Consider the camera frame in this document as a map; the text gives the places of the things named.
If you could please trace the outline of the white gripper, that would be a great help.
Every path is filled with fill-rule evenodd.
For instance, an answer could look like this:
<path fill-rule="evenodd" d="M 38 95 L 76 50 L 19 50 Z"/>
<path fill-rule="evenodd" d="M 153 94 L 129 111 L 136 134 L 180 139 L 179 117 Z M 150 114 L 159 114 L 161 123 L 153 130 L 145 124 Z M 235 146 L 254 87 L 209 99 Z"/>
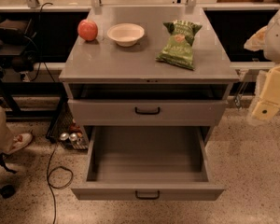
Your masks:
<path fill-rule="evenodd" d="M 265 124 L 280 110 L 280 64 L 269 71 L 259 71 L 255 94 L 246 120 L 249 124 Z"/>

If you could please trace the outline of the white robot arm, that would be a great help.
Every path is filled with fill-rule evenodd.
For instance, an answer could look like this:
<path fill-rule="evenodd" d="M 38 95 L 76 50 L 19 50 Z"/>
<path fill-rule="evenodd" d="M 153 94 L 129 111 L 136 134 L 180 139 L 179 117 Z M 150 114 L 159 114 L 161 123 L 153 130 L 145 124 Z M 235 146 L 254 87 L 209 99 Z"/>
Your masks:
<path fill-rule="evenodd" d="M 256 126 L 271 120 L 280 110 L 280 9 L 246 40 L 244 48 L 262 50 L 264 57 L 275 63 L 275 67 L 260 71 L 257 77 L 255 98 L 247 116 L 248 123 Z"/>

